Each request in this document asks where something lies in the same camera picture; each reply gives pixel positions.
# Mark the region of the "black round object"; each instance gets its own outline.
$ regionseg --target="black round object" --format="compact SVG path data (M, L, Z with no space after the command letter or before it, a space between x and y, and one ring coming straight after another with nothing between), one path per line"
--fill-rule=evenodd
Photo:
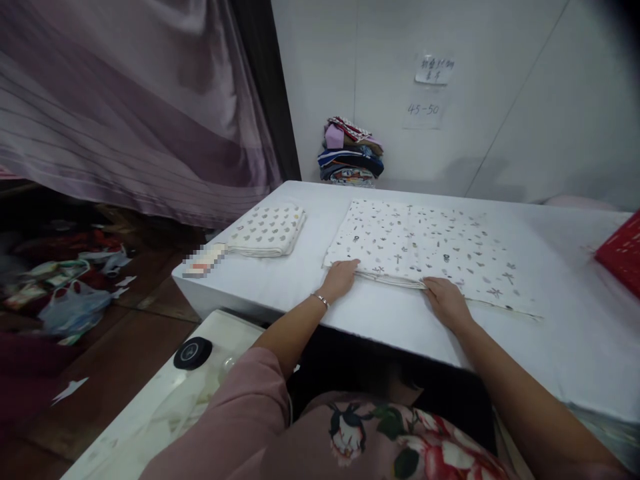
M194 337L182 344L173 356L173 366L181 370L195 370L209 358L213 344L202 337Z

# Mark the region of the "bracelet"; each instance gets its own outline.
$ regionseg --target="bracelet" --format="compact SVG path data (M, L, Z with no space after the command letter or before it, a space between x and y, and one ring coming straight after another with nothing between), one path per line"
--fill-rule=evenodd
M326 298L324 298L322 295L319 295L319 294L317 294L316 292L314 292L314 293L311 293L309 296L310 296L310 297L317 297L317 298L319 298L319 299L322 301L322 303L324 303L324 304L325 304L325 307L327 308L327 310L329 310L330 304L329 304L329 302L327 301L327 299L326 299Z

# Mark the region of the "blue plastic bag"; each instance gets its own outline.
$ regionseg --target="blue plastic bag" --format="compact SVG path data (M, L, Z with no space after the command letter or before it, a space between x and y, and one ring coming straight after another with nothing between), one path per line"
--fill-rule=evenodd
M49 335L78 335L94 328L110 303L109 292L94 290L86 283L74 280L67 287L53 292L49 304L38 318L43 321L43 330Z

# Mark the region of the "white wall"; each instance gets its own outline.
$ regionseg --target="white wall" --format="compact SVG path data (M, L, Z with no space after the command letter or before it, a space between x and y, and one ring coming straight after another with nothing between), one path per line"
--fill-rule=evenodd
M570 2L468 196L562 192L640 207L639 86L618 40L619 25L591 2Z
M303 180L327 117L385 144L378 186L640 204L640 125L614 28L583 0L272 0ZM441 130L405 130L422 50L453 55ZM595 58L601 75L588 75Z

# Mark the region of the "floral pink shirt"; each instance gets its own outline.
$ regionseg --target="floral pink shirt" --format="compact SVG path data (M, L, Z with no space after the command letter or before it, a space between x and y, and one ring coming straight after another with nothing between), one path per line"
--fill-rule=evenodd
M250 349L207 411L142 479L506 479L499 460L448 421L330 392L289 422L276 357Z

